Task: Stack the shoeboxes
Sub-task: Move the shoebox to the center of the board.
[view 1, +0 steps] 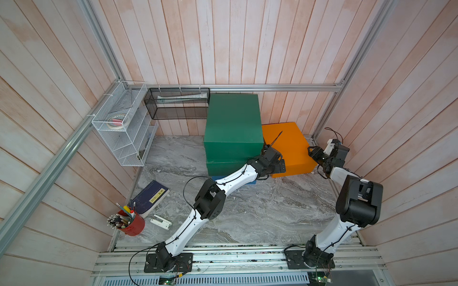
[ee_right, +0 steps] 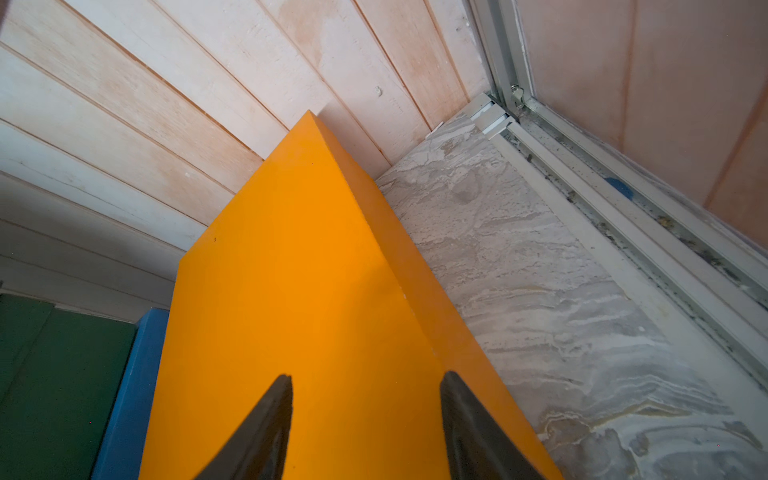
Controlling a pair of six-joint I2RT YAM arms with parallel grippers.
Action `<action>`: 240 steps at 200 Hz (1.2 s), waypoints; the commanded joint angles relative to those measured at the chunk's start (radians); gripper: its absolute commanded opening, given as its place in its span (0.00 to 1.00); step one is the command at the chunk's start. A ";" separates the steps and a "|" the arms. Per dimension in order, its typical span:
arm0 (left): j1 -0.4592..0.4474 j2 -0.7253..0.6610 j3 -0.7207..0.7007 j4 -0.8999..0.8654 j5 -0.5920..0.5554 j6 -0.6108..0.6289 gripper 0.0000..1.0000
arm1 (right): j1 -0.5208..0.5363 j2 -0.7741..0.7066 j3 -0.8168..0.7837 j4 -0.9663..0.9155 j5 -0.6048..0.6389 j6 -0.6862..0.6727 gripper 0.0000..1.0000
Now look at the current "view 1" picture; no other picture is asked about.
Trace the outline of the orange shoebox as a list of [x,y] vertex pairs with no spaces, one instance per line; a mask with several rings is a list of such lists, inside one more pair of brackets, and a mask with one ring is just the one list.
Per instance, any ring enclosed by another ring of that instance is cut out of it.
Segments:
[[274,143],[273,148],[279,151],[285,160],[286,172],[274,174],[274,178],[310,174],[317,163],[308,155],[309,143],[295,122],[277,123],[262,126],[263,137],[267,144]]

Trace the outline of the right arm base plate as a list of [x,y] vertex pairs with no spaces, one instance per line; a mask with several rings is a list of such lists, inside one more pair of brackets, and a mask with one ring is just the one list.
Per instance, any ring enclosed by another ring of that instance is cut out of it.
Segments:
[[321,250],[287,249],[283,252],[288,269],[333,269],[333,254]]

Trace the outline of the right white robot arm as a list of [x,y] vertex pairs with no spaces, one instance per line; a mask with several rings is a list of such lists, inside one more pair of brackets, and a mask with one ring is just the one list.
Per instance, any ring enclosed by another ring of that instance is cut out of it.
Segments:
[[328,140],[325,149],[308,147],[308,155],[324,171],[324,177],[341,186],[336,215],[328,226],[313,236],[302,253],[309,268],[334,267],[337,248],[355,231],[374,225],[380,218],[383,186],[344,168],[349,148],[338,139]]

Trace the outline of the small green shoebox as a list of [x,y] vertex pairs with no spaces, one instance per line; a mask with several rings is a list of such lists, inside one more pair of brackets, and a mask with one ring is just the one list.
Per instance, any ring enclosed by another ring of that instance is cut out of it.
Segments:
[[264,137],[258,96],[211,94],[203,143],[209,162],[245,162],[261,154]]

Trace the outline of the blue shoebox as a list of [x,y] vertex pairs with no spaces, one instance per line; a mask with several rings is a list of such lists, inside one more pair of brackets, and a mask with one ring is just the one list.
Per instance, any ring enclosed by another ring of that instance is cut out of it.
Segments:
[[[219,179],[223,179],[224,176],[212,176],[211,177],[214,181],[217,181]],[[256,184],[256,181],[252,181],[252,182],[248,182],[247,185],[255,185]]]

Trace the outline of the large green shoebox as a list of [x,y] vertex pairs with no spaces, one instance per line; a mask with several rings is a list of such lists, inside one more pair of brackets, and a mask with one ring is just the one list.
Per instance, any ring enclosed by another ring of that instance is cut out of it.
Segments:
[[245,160],[208,160],[206,167],[209,176],[228,176],[235,171],[243,168],[247,164],[248,159]]

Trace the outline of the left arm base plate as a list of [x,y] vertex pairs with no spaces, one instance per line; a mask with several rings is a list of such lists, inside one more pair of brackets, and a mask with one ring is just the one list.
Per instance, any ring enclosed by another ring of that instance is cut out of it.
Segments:
[[192,271],[193,253],[181,253],[175,257],[166,257],[156,253],[146,256],[145,273],[186,274]]

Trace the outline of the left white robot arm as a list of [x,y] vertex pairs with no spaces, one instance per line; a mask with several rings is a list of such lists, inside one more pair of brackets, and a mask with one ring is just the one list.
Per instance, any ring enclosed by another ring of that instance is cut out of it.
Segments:
[[266,145],[260,155],[249,159],[239,170],[216,181],[207,179],[195,198],[188,218],[169,239],[157,245],[155,255],[159,269],[168,272],[175,266],[186,244],[202,226],[222,212],[225,199],[231,193],[248,183],[285,171],[282,154]]

